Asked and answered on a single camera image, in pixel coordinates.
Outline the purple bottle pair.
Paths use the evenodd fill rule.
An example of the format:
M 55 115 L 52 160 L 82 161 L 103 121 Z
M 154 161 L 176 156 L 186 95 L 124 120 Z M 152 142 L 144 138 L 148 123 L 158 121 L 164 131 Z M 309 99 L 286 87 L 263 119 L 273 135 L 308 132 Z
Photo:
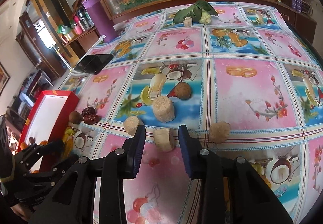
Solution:
M 291 7 L 298 13 L 302 12 L 302 0 L 291 0 Z

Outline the small brown round fruit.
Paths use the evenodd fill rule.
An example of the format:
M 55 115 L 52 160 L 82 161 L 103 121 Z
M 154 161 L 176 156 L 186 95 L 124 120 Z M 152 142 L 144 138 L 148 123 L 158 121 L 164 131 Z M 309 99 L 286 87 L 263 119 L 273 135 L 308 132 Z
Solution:
M 72 111 L 69 114 L 69 122 L 73 123 L 73 124 L 80 124 L 80 122 L 82 121 L 82 115 L 78 112 L 78 111 Z

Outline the green leafy vegetable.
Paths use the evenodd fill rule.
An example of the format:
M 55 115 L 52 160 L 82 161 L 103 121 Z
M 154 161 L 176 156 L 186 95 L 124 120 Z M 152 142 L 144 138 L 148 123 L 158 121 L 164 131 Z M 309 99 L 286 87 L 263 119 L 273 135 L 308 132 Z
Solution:
M 173 22 L 183 23 L 187 17 L 190 17 L 194 23 L 210 24 L 212 16 L 218 16 L 217 11 L 205 0 L 198 0 L 188 8 L 177 11 Z

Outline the orange fruit in tray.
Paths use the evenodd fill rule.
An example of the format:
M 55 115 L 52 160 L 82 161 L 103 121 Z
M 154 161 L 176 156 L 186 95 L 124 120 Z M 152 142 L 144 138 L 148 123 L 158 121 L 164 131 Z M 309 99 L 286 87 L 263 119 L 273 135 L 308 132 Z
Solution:
M 24 149 L 26 149 L 26 148 L 28 148 L 28 144 L 26 144 L 25 142 L 22 142 L 22 143 L 20 144 L 20 149 L 21 149 L 21 150 L 24 150 Z

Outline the purple thermos bottle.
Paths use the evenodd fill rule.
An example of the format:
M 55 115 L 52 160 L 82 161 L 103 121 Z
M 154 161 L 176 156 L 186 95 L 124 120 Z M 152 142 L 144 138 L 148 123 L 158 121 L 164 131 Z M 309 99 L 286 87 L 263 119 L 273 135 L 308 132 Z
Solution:
M 100 0 L 84 0 L 82 2 L 90 18 L 94 22 L 99 34 L 104 37 L 104 42 L 114 40 L 118 34 L 114 28 L 114 23 L 109 19 Z

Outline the red tray box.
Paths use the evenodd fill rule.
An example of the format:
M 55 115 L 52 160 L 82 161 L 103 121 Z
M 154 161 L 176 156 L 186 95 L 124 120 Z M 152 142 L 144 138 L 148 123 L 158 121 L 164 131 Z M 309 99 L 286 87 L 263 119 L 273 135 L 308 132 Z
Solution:
M 72 91 L 44 90 L 32 107 L 21 133 L 20 145 L 41 141 L 61 140 L 69 123 L 69 115 L 76 109 L 79 97 Z

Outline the green bag on shelf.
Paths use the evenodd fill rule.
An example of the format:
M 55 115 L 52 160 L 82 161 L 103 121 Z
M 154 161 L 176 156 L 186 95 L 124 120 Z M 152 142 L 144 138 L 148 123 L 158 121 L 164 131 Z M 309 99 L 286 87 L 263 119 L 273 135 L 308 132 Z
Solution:
M 58 26 L 58 29 L 57 29 L 57 33 L 58 34 L 62 34 L 62 35 L 67 35 L 69 34 L 70 32 L 72 31 L 72 29 L 69 27 L 69 26 L 66 26 L 66 25 L 62 25 L 60 24 Z

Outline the small beige chunk by vegetable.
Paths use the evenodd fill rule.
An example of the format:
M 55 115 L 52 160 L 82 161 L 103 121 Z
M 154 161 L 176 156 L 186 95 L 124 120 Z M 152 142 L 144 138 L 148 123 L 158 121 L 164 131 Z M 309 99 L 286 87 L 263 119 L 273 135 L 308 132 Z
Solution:
M 191 27 L 193 25 L 193 20 L 191 17 L 186 17 L 183 21 L 184 27 Z

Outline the black smartphone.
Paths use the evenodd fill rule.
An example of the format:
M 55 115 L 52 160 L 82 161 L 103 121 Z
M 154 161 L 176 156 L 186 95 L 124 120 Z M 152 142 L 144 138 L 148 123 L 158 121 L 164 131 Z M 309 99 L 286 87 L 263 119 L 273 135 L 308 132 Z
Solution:
M 113 54 L 90 54 L 84 56 L 74 67 L 75 71 L 86 74 L 98 74 L 112 59 Z

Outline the fruit pattern tablecloth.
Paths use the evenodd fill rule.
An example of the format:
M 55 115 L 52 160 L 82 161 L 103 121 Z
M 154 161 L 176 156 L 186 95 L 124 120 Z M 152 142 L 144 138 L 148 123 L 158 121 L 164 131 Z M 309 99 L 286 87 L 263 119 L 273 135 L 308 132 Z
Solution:
M 129 138 L 123 122 L 146 126 L 140 171 L 124 182 L 127 223 L 195 223 L 200 182 L 185 173 L 179 147 L 156 148 L 153 132 L 186 125 L 202 146 L 222 157 L 245 157 L 294 223 L 305 220 L 322 194 L 322 68 L 274 7 L 214 2 L 211 23 L 184 27 L 179 7 L 117 25 L 121 35 L 97 42 L 90 54 L 111 53 L 97 75 L 71 72 L 61 90 L 77 94 L 77 111 L 93 107 L 93 125 L 67 131 L 67 149 L 95 159 Z M 192 94 L 175 95 L 185 82 Z M 163 123 L 152 104 L 168 97 L 175 119 Z M 210 125 L 231 125 L 223 143 L 209 140 Z

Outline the pink bottle on shelf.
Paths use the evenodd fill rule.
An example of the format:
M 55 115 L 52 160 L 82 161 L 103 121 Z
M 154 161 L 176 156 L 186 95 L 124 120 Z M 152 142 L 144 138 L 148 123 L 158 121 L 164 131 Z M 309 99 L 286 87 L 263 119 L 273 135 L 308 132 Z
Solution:
M 80 35 L 84 32 L 83 30 L 83 26 L 81 24 L 81 21 L 79 20 L 78 16 L 74 16 L 74 22 L 75 22 L 75 26 L 74 26 L 74 29 L 75 29 L 75 32 Z

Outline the dark steel flask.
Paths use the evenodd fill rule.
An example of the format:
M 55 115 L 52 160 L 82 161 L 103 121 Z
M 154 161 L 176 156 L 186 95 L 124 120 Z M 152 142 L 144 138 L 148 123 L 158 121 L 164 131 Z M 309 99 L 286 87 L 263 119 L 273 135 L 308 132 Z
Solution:
M 83 7 L 79 7 L 77 9 L 77 15 L 85 30 L 88 30 L 89 28 L 91 28 L 90 22 L 85 14 L 85 10 L 83 9 Z

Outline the large beige cylinder chunk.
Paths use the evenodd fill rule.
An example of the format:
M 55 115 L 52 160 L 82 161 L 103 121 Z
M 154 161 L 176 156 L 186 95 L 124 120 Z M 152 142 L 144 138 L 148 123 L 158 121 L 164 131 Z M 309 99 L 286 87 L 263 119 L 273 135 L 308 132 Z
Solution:
M 158 96 L 153 100 L 152 109 L 157 120 L 163 123 L 175 119 L 175 108 L 172 101 L 166 96 Z

